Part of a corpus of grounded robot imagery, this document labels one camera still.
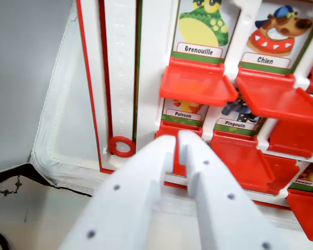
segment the white surface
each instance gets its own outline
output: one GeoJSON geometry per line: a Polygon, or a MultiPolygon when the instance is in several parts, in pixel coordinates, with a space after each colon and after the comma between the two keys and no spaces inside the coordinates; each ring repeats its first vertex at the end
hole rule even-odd
{"type": "Polygon", "coordinates": [[[175,144],[174,136],[161,136],[113,173],[60,249],[144,249],[153,207],[161,199],[163,177],[173,171],[175,144]],[[92,238],[86,237],[89,232],[92,238]]]}
{"type": "Polygon", "coordinates": [[[71,5],[0,1],[0,171],[28,161],[71,5]]]}
{"type": "Polygon", "coordinates": [[[242,48],[247,44],[252,24],[262,0],[233,0],[233,2],[241,9],[241,12],[226,54],[224,74],[234,83],[239,72],[238,65],[243,55],[242,48]]]}
{"type": "Polygon", "coordinates": [[[159,130],[159,90],[172,51],[177,6],[178,0],[144,0],[142,5],[137,151],[159,130]]]}
{"type": "Polygon", "coordinates": [[[203,123],[203,133],[202,133],[202,138],[207,143],[210,143],[212,141],[213,129],[218,121],[219,116],[221,115],[222,110],[223,107],[209,106],[207,115],[203,123]]]}
{"type": "Polygon", "coordinates": [[[302,88],[307,90],[310,85],[310,80],[307,78],[311,69],[313,67],[313,38],[310,41],[308,48],[306,49],[304,55],[302,56],[297,68],[294,71],[294,76],[296,77],[296,82],[294,88],[302,88]]]}
{"type": "Polygon", "coordinates": [[[107,105],[104,84],[99,2],[97,0],[81,0],[80,2],[83,28],[85,30],[84,43],[87,47],[89,66],[87,74],[90,75],[92,88],[91,93],[94,102],[95,119],[97,123],[98,141],[102,161],[102,159],[104,159],[103,155],[106,153],[104,150],[108,148],[108,117],[106,112],[107,105]]]}
{"type": "Polygon", "coordinates": [[[202,249],[287,249],[228,167],[198,135],[180,131],[178,147],[188,193],[197,204],[202,249]]]}
{"type": "MultiPolygon", "coordinates": [[[[22,186],[17,194],[0,194],[0,232],[14,245],[13,250],[57,249],[90,198],[24,177],[20,180],[22,186]]],[[[162,195],[151,218],[147,249],[200,249],[195,203],[181,198],[181,192],[174,192],[172,197],[162,195]],[[176,210],[180,205],[186,210],[176,210]]],[[[306,238],[290,211],[258,207],[289,249],[313,250],[313,242],[306,238]]]]}
{"type": "Polygon", "coordinates": [[[113,137],[123,136],[132,140],[135,91],[136,1],[105,0],[104,10],[113,137]]]}

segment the red plastic tray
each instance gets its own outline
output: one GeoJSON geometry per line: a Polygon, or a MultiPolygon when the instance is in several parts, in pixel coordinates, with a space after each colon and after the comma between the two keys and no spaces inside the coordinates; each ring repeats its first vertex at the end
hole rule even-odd
{"type": "Polygon", "coordinates": [[[162,135],[173,135],[176,137],[176,147],[175,147],[175,155],[174,155],[174,169],[173,174],[179,176],[186,176],[186,167],[179,163],[178,159],[178,141],[177,141],[177,134],[180,130],[190,130],[199,136],[202,136],[203,130],[201,127],[194,127],[186,124],[170,122],[170,121],[161,121],[160,129],[156,133],[155,138],[158,138],[162,135]]]}
{"type": "Polygon", "coordinates": [[[313,193],[290,189],[286,199],[307,237],[313,241],[313,193]]]}
{"type": "Polygon", "coordinates": [[[293,75],[240,67],[236,84],[255,115],[313,124],[313,98],[303,89],[293,88],[293,75]]]}
{"type": "Polygon", "coordinates": [[[274,174],[256,144],[250,136],[222,131],[214,131],[211,142],[212,149],[244,189],[265,192],[274,174]]]}
{"type": "Polygon", "coordinates": [[[224,65],[171,57],[164,73],[160,95],[164,98],[225,106],[236,100],[238,93],[227,76],[224,65]]]}
{"type": "Polygon", "coordinates": [[[268,184],[266,193],[278,195],[280,190],[294,178],[299,172],[297,161],[273,155],[264,155],[275,176],[275,180],[268,184]]]}

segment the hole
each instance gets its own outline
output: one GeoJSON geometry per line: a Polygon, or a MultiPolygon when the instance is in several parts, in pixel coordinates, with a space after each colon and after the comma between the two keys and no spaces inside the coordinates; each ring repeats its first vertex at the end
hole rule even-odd
{"type": "Polygon", "coordinates": [[[91,239],[95,236],[95,231],[94,230],[89,230],[89,232],[87,233],[87,238],[91,239]]]}
{"type": "Polygon", "coordinates": [[[262,247],[263,249],[271,249],[271,245],[269,242],[263,242],[262,247]]]}
{"type": "Polygon", "coordinates": [[[243,24],[249,24],[250,19],[251,19],[251,16],[249,14],[246,15],[245,18],[244,18],[243,24]]]}
{"type": "Polygon", "coordinates": [[[231,194],[228,194],[228,195],[227,195],[227,198],[229,198],[229,199],[235,199],[235,195],[232,194],[232,193],[231,193],[231,194]]]}

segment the red border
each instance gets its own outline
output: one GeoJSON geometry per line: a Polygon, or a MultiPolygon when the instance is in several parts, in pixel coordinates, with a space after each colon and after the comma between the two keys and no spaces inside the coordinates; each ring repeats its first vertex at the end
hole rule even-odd
{"type": "Polygon", "coordinates": [[[107,51],[107,45],[106,45],[104,0],[99,0],[99,12],[100,12],[100,29],[101,29],[101,34],[102,34],[101,43],[102,43],[102,52],[103,52],[104,83],[105,83],[106,105],[107,105],[107,114],[108,114],[108,134],[109,134],[109,138],[111,138],[113,137],[113,124],[112,124],[112,119],[111,119],[112,114],[111,114],[111,99],[110,99],[108,51],[107,51]]]}
{"type": "Polygon", "coordinates": [[[90,71],[89,71],[89,62],[88,62],[88,56],[87,56],[87,46],[86,46],[85,30],[83,28],[83,18],[82,18],[82,11],[81,11],[81,0],[77,0],[77,9],[78,9],[79,24],[80,24],[79,26],[80,26],[82,48],[83,48],[83,54],[84,54],[84,58],[85,58],[85,66],[86,66],[86,74],[87,74],[88,87],[89,87],[90,103],[91,103],[92,113],[93,113],[93,122],[94,122],[94,129],[95,129],[95,135],[96,135],[96,143],[97,143],[97,147],[98,147],[99,164],[100,164],[100,168],[102,168],[101,154],[100,154],[100,142],[99,142],[99,135],[98,135],[98,129],[97,129],[98,125],[97,125],[96,116],[95,116],[94,97],[93,97],[93,90],[92,90],[91,79],[90,79],[90,71]]]}

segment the white plastic frame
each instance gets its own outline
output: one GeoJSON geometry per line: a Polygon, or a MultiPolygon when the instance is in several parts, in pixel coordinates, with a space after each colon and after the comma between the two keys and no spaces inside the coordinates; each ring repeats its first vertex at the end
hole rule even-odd
{"type": "Polygon", "coordinates": [[[118,156],[111,155],[108,151],[109,128],[107,122],[108,117],[103,70],[99,2],[97,0],[77,0],[77,7],[81,10],[82,22],[80,25],[83,26],[83,29],[81,29],[81,38],[84,46],[88,81],[90,81],[91,100],[94,103],[93,113],[97,124],[96,131],[101,156],[101,165],[104,169],[116,170],[125,164],[128,158],[120,158],[118,156]]]}
{"type": "MultiPolygon", "coordinates": [[[[105,0],[113,137],[133,139],[135,91],[136,1],[105,0]]],[[[124,146],[117,150],[127,152],[124,146]]]]}

